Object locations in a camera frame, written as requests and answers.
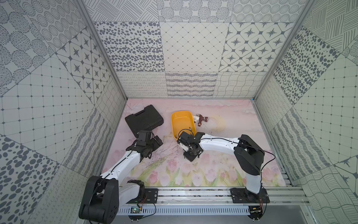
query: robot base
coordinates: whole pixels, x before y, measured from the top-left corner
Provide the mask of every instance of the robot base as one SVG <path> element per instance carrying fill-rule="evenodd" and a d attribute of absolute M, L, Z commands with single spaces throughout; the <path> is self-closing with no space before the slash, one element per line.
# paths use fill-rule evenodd
<path fill-rule="evenodd" d="M 260 188 L 260 192 L 258 194 L 251 193 L 246 188 L 231 188 L 230 193 L 234 204 L 260 203 L 260 199 L 263 204 L 270 202 L 269 197 L 266 195 L 266 190 L 262 187 Z"/>

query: black cable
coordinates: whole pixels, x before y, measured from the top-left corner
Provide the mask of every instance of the black cable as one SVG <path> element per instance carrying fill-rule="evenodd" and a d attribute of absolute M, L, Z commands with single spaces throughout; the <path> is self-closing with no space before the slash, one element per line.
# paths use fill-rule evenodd
<path fill-rule="evenodd" d="M 265 193 L 266 193 L 266 205 L 265 205 L 265 210 L 263 211 L 263 214 L 262 214 L 262 216 L 261 216 L 261 218 L 263 217 L 263 215 L 265 214 L 265 212 L 266 212 L 266 208 L 267 208 L 267 190 L 261 185 L 261 187 L 265 190 Z"/>
<path fill-rule="evenodd" d="M 156 213 L 156 206 L 155 206 L 154 203 L 152 203 L 152 204 L 153 204 L 154 207 L 155 207 L 154 213 L 153 213 L 153 214 L 150 214 L 150 215 L 147 215 L 147 216 L 144 216 L 144 217 L 142 217 L 142 218 L 140 218 L 140 219 L 144 219 L 144 218 L 149 217 L 149 216 L 151 216 L 151 215 L 154 215 L 154 214 Z"/>
<path fill-rule="evenodd" d="M 190 131 L 190 132 L 194 135 L 194 133 L 193 133 L 191 130 L 184 128 L 184 129 L 182 129 L 182 130 L 179 131 L 178 137 L 179 137 L 180 132 L 181 132 L 181 131 L 184 131 L 184 130 L 188 130 L 188 131 Z"/>
<path fill-rule="evenodd" d="M 123 162 L 126 158 L 124 158 L 124 159 L 122 159 L 122 161 L 120 161 L 119 163 L 117 163 L 117 165 L 115 165 L 114 166 L 114 168 L 112 169 L 112 170 L 114 170 L 121 162 Z M 95 188 L 95 190 L 93 191 L 93 193 L 92 193 L 92 197 L 91 197 L 91 199 L 89 200 L 90 202 L 89 202 L 89 204 L 88 204 L 88 209 L 87 209 L 87 213 L 89 214 L 90 212 L 90 204 L 91 204 L 91 201 L 92 201 L 92 198 L 93 198 L 93 195 L 97 192 L 97 190 L 98 190 L 98 187 L 101 185 L 101 183 L 104 181 L 104 179 L 106 179 L 106 177 L 108 177 L 109 175 L 111 174 L 111 172 L 109 172 L 108 174 L 107 174 L 107 176 L 105 176 L 104 178 L 102 178 L 102 180 L 97 184 L 97 187 Z"/>

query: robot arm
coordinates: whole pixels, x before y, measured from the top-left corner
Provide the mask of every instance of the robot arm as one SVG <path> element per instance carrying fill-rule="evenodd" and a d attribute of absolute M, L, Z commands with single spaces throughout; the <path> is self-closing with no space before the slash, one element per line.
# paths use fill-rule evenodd
<path fill-rule="evenodd" d="M 143 158 L 150 159 L 152 152 L 163 145 L 158 136 L 151 138 L 151 135 L 150 131 L 140 131 L 118 163 L 100 176 L 88 179 L 79 209 L 80 219 L 109 224 L 114 220 L 118 208 L 128 201 L 144 200 L 142 181 L 130 180 L 123 187 L 119 187 L 119 184 Z"/>
<path fill-rule="evenodd" d="M 184 157 L 193 161 L 203 150 L 215 150 L 237 158 L 246 172 L 246 189 L 259 194 L 261 189 L 261 165 L 265 152 L 247 135 L 240 138 L 221 138 L 197 132 L 195 136 L 182 132 L 177 143 L 184 150 Z"/>

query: patterned wall panel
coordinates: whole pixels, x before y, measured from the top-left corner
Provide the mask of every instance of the patterned wall panel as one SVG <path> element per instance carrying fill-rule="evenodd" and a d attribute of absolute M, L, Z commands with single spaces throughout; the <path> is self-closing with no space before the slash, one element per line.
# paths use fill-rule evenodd
<path fill-rule="evenodd" d="M 357 70 L 340 55 L 294 106 L 333 163 L 358 155 Z"/>
<path fill-rule="evenodd" d="M 218 72 L 228 23 L 161 22 L 166 72 Z"/>
<path fill-rule="evenodd" d="M 1 222 L 73 223 L 124 97 L 72 0 L 1 1 L 0 24 Z M 102 128 L 86 129 L 99 137 L 78 164 L 84 176 L 61 163 L 91 111 Z"/>
<path fill-rule="evenodd" d="M 214 97 L 253 97 L 266 72 L 219 72 Z"/>
<path fill-rule="evenodd" d="M 285 168 L 295 180 L 332 165 L 294 108 L 270 134 Z"/>
<path fill-rule="evenodd" d="M 112 76 L 109 77 L 104 92 L 97 99 L 95 107 L 100 110 L 112 131 L 115 131 L 126 104 L 118 85 Z"/>
<path fill-rule="evenodd" d="M 256 104 L 268 131 L 271 131 L 292 107 L 273 76 L 268 79 Z"/>
<path fill-rule="evenodd" d="M 357 223 L 358 199 L 334 166 L 295 181 L 302 186 L 320 223 Z"/>
<path fill-rule="evenodd" d="M 81 14 L 72 0 L 21 0 L 13 4 L 16 4 L 15 8 L 19 13 L 25 13 L 30 18 L 53 51 L 57 51 L 85 27 Z"/>
<path fill-rule="evenodd" d="M 96 104 L 106 87 L 110 72 L 87 28 L 76 34 L 55 54 L 89 100 Z"/>
<path fill-rule="evenodd" d="M 60 165 L 27 223 L 75 223 L 88 178 Z"/>
<path fill-rule="evenodd" d="M 213 97 L 217 73 L 165 73 L 169 97 Z"/>
<path fill-rule="evenodd" d="M 64 166 L 90 177 L 102 169 L 113 131 L 94 108 L 67 154 Z"/>
<path fill-rule="evenodd" d="M 161 22 L 230 22 L 234 0 L 158 0 Z"/>
<path fill-rule="evenodd" d="M 164 71 L 159 23 L 96 22 L 104 47 L 118 71 Z"/>
<path fill-rule="evenodd" d="M 293 23 L 230 23 L 219 71 L 267 72 Z"/>
<path fill-rule="evenodd" d="M 358 35 L 357 13 L 355 0 L 318 0 L 304 26 L 342 52 Z"/>
<path fill-rule="evenodd" d="M 342 54 L 354 63 L 358 64 L 358 37 L 343 50 Z"/>
<path fill-rule="evenodd" d="M 345 159 L 336 163 L 334 166 L 352 190 L 353 194 L 358 198 L 358 156 Z"/>
<path fill-rule="evenodd" d="M 127 97 L 168 97 L 165 72 L 117 72 Z"/>
<path fill-rule="evenodd" d="M 53 55 L 1 98 L 1 134 L 62 162 L 93 104 Z"/>
<path fill-rule="evenodd" d="M 338 57 L 339 52 L 302 27 L 274 72 L 287 98 L 295 104 Z"/>
<path fill-rule="evenodd" d="M 159 21 L 156 0 L 85 0 L 92 20 L 106 21 Z"/>
<path fill-rule="evenodd" d="M 26 223 L 59 164 L 3 135 L 0 142 L 1 221 Z"/>
<path fill-rule="evenodd" d="M 235 0 L 230 21 L 295 22 L 307 0 Z"/>
<path fill-rule="evenodd" d="M 1 96 L 52 55 L 36 26 L 14 4 L 0 6 Z"/>

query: mounting plate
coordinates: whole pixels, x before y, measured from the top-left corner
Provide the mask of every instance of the mounting plate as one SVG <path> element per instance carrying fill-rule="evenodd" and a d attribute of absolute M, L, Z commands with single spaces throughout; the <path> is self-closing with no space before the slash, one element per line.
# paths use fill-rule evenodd
<path fill-rule="evenodd" d="M 144 198 L 146 198 L 145 201 L 143 201 L 144 204 L 156 203 L 158 199 L 158 188 L 145 188 Z M 137 202 L 134 199 L 127 202 L 127 204 L 136 204 L 136 203 Z"/>
<path fill-rule="evenodd" d="M 265 189 L 261 188 L 258 195 L 255 195 L 249 192 L 246 188 L 231 188 L 230 189 L 232 202 L 237 203 L 260 203 L 260 198 L 262 203 L 269 203 L 270 199 L 266 196 Z"/>

